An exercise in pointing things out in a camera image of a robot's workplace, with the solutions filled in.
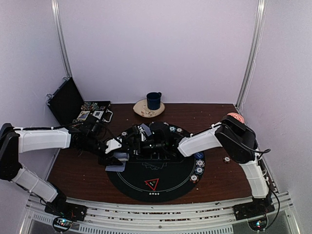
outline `wooden table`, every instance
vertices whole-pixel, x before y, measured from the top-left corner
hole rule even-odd
[[[229,112],[235,112],[229,104],[166,104],[160,116],[146,119],[132,110],[133,104],[113,104],[114,117],[110,130],[119,135],[132,124],[149,121],[165,121],[178,125],[191,133],[200,132],[217,123]],[[205,152],[206,166],[202,179],[188,194],[163,204],[211,202],[251,196],[251,189],[241,167],[231,161],[222,148]],[[88,152],[79,155],[77,150],[61,150],[48,181],[57,185],[68,197],[83,200],[146,204],[136,201],[117,190],[107,177],[105,167],[98,165],[98,158]]]

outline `cable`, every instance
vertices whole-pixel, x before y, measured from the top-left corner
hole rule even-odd
[[[277,213],[273,219],[273,221],[269,224],[269,226],[267,226],[265,228],[265,230],[267,230],[270,226],[272,226],[272,224],[275,222],[276,218],[278,217],[278,214],[279,214],[279,210],[280,210],[280,207],[281,207],[281,203],[276,195],[276,193],[270,188],[270,185],[267,183],[268,187],[269,187],[269,190],[273,193],[273,195],[276,197],[276,200],[277,200],[277,203],[278,203],[278,208],[277,208]]]
[[[62,212],[59,212],[59,211],[57,211],[56,209],[54,209],[54,207],[52,207],[52,206],[50,206],[49,204],[48,204],[48,202],[46,202],[41,196],[39,196],[39,195],[37,195],[37,194],[35,194],[35,193],[32,193],[33,195],[35,195],[36,197],[38,197],[39,199],[40,199],[40,204],[41,205],[45,205],[45,206],[47,206],[47,207],[49,207],[52,211],[54,211],[55,213],[57,213],[58,215],[60,215],[60,216],[65,216],[65,214],[63,214]]]
[[[34,127],[34,128],[23,128],[24,131],[32,131],[32,130],[57,130],[57,129],[61,129],[61,128],[66,128],[66,127],[70,127],[70,126],[73,126],[73,125],[78,125],[78,124],[82,124],[84,123],[85,121],[79,121],[79,122],[76,122],[76,123],[69,123],[69,124],[64,124],[64,125],[60,125],[60,126],[57,126],[57,127]]]
[[[82,153],[83,153],[83,150],[79,150],[78,151],[78,157],[80,157],[82,155]]]
[[[104,141],[105,140],[107,129],[104,128],[104,130],[105,130],[104,133],[97,137],[99,141]]]
[[[112,138],[117,141],[119,144],[123,145],[122,142],[112,133],[112,131],[104,124],[105,122],[99,122],[99,124],[104,127],[108,133],[112,136]]]
[[[162,148],[162,150],[166,153],[166,154],[169,154],[169,155],[171,155],[171,156],[173,156],[173,157],[176,157],[176,155],[174,154],[174,153],[171,153],[171,152],[169,152],[168,150],[166,150],[164,147],[163,147],[163,142],[161,143],[161,148]]]
[[[3,138],[5,138],[6,135],[8,135],[9,133],[11,133],[11,132],[7,132],[7,133],[3,134],[3,135],[1,136],[1,138],[0,138],[0,142],[1,142],[1,140],[2,140]]]
[[[268,152],[271,151],[271,149],[266,149],[265,151],[258,151],[258,150],[254,150],[250,147],[248,147],[247,145],[243,144],[241,142],[241,140],[236,136],[236,133],[232,130],[232,128],[230,128],[227,124],[225,123],[221,123],[221,125],[223,125],[224,127],[226,127],[227,129],[230,130],[230,132],[234,135],[235,139],[238,141],[238,143],[243,147],[245,148],[246,150],[250,150],[252,152],[255,152],[255,153],[258,153],[258,154],[267,154]]]
[[[198,133],[196,133],[196,134],[194,134],[194,135],[201,134],[201,133],[203,133],[203,132],[205,132],[205,131],[211,130],[212,128],[219,127],[220,125],[221,125],[221,123],[220,123],[220,124],[216,124],[216,125],[211,126],[211,127],[207,128],[207,129],[205,129],[205,130],[202,130],[202,131],[200,131],[200,132],[198,132]]]

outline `beige plate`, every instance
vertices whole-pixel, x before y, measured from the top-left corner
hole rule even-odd
[[[153,118],[159,116],[165,110],[164,103],[160,103],[160,108],[158,110],[150,110],[147,108],[147,100],[143,99],[138,101],[135,106],[133,107],[134,112],[138,115],[145,117],[145,118]]]

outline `red triangle logo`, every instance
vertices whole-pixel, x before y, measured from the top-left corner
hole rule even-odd
[[[146,180],[145,183],[153,190],[156,190],[159,179]]]

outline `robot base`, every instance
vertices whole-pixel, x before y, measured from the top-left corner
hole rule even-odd
[[[272,204],[270,204],[269,206],[265,206],[264,204],[257,204],[253,201],[249,203],[235,205],[233,206],[233,210],[236,220],[242,220],[273,212],[275,210],[275,207]]]
[[[64,218],[69,219],[73,222],[84,221],[84,218],[85,218],[86,213],[87,213],[87,207],[86,206],[81,206],[81,205],[66,202],[66,208],[68,210],[72,211],[72,213],[69,212],[68,214],[64,215]],[[46,206],[44,211],[46,213],[49,213],[49,214],[59,215],[59,213],[52,210],[49,206]]]

